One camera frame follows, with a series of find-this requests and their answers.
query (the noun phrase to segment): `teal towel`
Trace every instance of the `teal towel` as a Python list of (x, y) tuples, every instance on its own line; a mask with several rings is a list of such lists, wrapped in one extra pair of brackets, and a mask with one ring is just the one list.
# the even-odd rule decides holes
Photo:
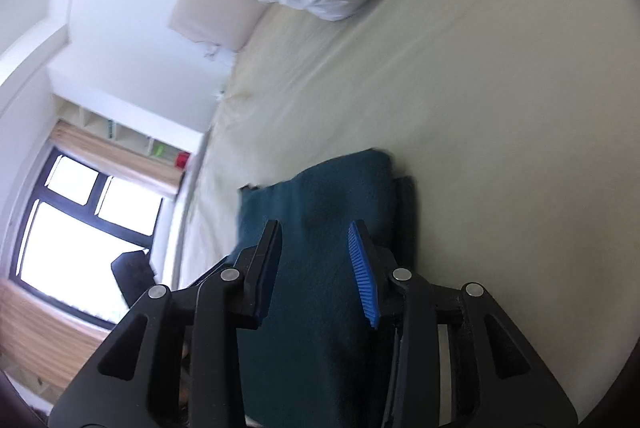
[(413, 228), (415, 202), (413, 186), (404, 179), (400, 187), (391, 159), (367, 150), (241, 190), (234, 255), (257, 243), (269, 219), (280, 221), (283, 235), (269, 315), (258, 331), (238, 331), (245, 411), (263, 426), (380, 425), (392, 338), (364, 317), (347, 227), (363, 219), (378, 245), (401, 239), (406, 259), (415, 231), (398, 233), (394, 219)]

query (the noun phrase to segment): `black window frame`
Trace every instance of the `black window frame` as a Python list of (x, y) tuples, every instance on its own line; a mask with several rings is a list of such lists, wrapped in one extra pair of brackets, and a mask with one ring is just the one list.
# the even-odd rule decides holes
[[(59, 193), (52, 191), (47, 188), (47, 180), (49, 178), (49, 174), (51, 170), (55, 166), (56, 162), (60, 157), (68, 157), (69, 159), (82, 164), (82, 166), (86, 166), (87, 168), (94, 170), (98, 173), (98, 176), (95, 179), (94, 187), (91, 189), (91, 193), (89, 194), (89, 198), (86, 201), (85, 205), (78, 204), (77, 202), (72, 201), (66, 197), (63, 197)], [(162, 209), (162, 202), (160, 207), (158, 208), (158, 215), (156, 216), (156, 223), (154, 224), (154, 231), (150, 236), (139, 233), (138, 231), (134, 231), (132, 229), (128, 229), (126, 227), (122, 227), (121, 225), (115, 224), (113, 222), (104, 220), (103, 218), (98, 217), (96, 213), (98, 209), (98, 205), (101, 204), (100, 200), (103, 198), (103, 193), (105, 192), (105, 188), (108, 189), (108, 184), (113, 177), (111, 175), (106, 175), (87, 165), (86, 163), (76, 159), (74, 156), (68, 155), (56, 147), (54, 147), (47, 157), (47, 160), (44, 163), (44, 166), (40, 170), (38, 174), (38, 178), (36, 179), (36, 183), (33, 186), (29, 199), (26, 203), (26, 207), (24, 208), (24, 212), (22, 214), (22, 218), (20, 219), (20, 225), (18, 227), (17, 236), (14, 243), (14, 252), (11, 260), (11, 273), (9, 275), (10, 280), (14, 281), (20, 287), (30, 292), (34, 296), (42, 299), (44, 302), (53, 305), (54, 307), (64, 311), (65, 313), (71, 314), (77, 318), (83, 319), (84, 321), (94, 324), (96, 326), (105, 328), (105, 329), (113, 329), (115, 324), (109, 322), (105, 319), (98, 318), (97, 316), (92, 316), (91, 314), (85, 313), (67, 303), (61, 302), (58, 299), (55, 299), (52, 296), (49, 296), (42, 291), (36, 289), (35, 287), (29, 285), (27, 282), (23, 281), (20, 277), (22, 273), (22, 264), (20, 264), (20, 271), (18, 271), (18, 262), (20, 259), (20, 251), (22, 250), (22, 245), (24, 243), (24, 248), (26, 250), (26, 246), (29, 242), (29, 234), (31, 230), (27, 231), (27, 226), (30, 222), (30, 217), (33, 214), (33, 206), (36, 201), (38, 202), (38, 206), (40, 203), (45, 202), (46, 204), (55, 207), (57, 210), (62, 211), (66, 215), (73, 217), (77, 220), (84, 222), (87, 225), (95, 227), (100, 231), (104, 231), (105, 233), (111, 234), (116, 238), (122, 239), (126, 242), (135, 244), (140, 246), (143, 249), (148, 249), (148, 256), (151, 256), (151, 250), (153, 248), (154, 235), (156, 233), (156, 228), (158, 226), (158, 218), (160, 216), (160, 212)]]

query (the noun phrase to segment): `white bedsheet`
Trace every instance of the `white bedsheet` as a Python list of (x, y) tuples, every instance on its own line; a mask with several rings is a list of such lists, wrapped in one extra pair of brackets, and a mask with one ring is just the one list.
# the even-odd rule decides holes
[(271, 8), (214, 120), (181, 281), (234, 247), (237, 188), (378, 147), (417, 182), (420, 273), (484, 284), (583, 417), (640, 334), (639, 73), (640, 0)]

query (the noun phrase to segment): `window pane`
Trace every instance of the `window pane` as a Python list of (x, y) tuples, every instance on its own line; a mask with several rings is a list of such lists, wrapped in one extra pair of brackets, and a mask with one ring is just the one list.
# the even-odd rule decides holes
[(154, 233), (160, 195), (115, 177), (105, 191), (98, 217), (148, 236)]
[(60, 156), (53, 166), (47, 188), (78, 204), (85, 205), (98, 172), (69, 157)]
[(24, 250), (21, 278), (67, 305), (117, 323), (128, 309), (111, 262), (140, 249), (42, 202)]
[(29, 218), (27, 220), (27, 226), (24, 228), (24, 234), (22, 235), (22, 241), (20, 242), (20, 254), (18, 255), (18, 263), (15, 267), (15, 273), (20, 274), (20, 270), (22, 269), (22, 258), (24, 256), (24, 248), (27, 246), (27, 239), (29, 238), (29, 231), (31, 230), (31, 224), (33, 223), (33, 217), (36, 215), (36, 209), (38, 208), (38, 204), (40, 204), (40, 200), (36, 199), (31, 206), (31, 211), (29, 212)]

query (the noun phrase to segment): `curtain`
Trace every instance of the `curtain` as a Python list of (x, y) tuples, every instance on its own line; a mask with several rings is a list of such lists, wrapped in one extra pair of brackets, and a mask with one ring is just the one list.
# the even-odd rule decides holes
[(180, 188), (182, 170), (127, 150), (76, 126), (59, 121), (50, 140), (60, 151), (92, 168), (174, 198)]

